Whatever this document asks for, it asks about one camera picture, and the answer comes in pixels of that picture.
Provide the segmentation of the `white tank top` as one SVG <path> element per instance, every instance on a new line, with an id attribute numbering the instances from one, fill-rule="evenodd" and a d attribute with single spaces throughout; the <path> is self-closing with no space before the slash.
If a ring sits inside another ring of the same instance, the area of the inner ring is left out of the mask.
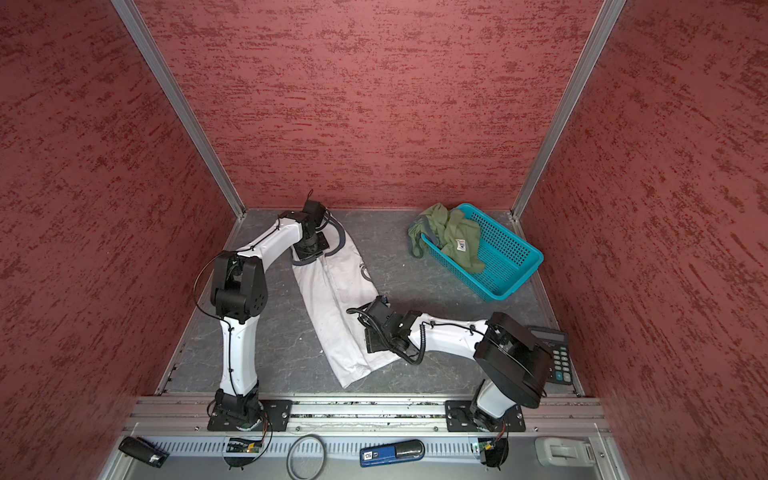
<path id="1" fill-rule="evenodd" d="M 368 352 L 364 326 L 347 312 L 379 295 L 353 239 L 334 218 L 321 233 L 329 250 L 310 263 L 293 259 L 292 271 L 328 363 L 346 388 L 398 357 Z"/>

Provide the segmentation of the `green tank top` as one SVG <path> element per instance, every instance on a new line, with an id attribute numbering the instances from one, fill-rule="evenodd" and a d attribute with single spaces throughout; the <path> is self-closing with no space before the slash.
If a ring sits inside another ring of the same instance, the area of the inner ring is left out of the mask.
<path id="1" fill-rule="evenodd" d="M 485 270 L 485 263 L 479 259 L 481 234 L 481 226 L 463 211 L 449 211 L 437 203 L 422 211 L 408 227 L 408 250 L 412 257 L 422 258 L 427 243 L 431 243 L 466 272 L 479 274 Z"/>

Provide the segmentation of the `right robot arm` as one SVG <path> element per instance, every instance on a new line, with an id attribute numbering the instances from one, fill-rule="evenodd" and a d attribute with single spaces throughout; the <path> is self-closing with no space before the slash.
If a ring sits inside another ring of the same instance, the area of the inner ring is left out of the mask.
<path id="1" fill-rule="evenodd" d="M 537 409 L 545 397 L 554 351 L 506 313 L 478 321 L 442 319 L 416 310 L 401 315 L 383 296 L 346 312 L 364 327 L 370 354 L 388 352 L 410 365 L 421 364 L 428 352 L 474 361 L 485 379 L 458 417 L 479 431 L 505 431 L 505 417 L 514 408 Z"/>

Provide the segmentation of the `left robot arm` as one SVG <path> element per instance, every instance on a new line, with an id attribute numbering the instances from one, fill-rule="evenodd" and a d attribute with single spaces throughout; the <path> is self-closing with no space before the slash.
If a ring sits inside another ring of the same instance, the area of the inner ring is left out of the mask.
<path id="1" fill-rule="evenodd" d="M 325 253 L 322 229 L 330 221 L 325 206 L 308 202 L 278 215 L 267 231 L 245 246 L 224 250 L 213 260 L 210 304 L 222 329 L 223 371 L 209 407 L 210 431 L 269 428 L 269 414 L 259 399 L 256 330 L 268 302 L 266 272 L 286 251 L 312 262 Z"/>

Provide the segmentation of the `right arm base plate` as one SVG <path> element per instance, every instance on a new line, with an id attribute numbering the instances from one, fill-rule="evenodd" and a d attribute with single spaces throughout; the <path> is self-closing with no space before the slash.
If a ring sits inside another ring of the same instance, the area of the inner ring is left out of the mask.
<path id="1" fill-rule="evenodd" d="M 498 434 L 502 431 L 518 433 L 526 430 L 522 409 L 519 405 L 513 405 L 499 418 L 490 416 L 471 401 L 448 400 L 444 406 L 449 432 Z"/>

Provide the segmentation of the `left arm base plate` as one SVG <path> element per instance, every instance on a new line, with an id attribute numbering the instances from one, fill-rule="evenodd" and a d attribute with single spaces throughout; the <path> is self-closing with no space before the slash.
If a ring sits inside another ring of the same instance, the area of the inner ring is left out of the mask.
<path id="1" fill-rule="evenodd" d="M 230 420 L 221 413 L 211 412 L 207 430 L 250 435 L 264 434 L 269 431 L 284 432 L 287 429 L 292 407 L 291 400 L 262 400 L 260 417 L 253 424 Z"/>

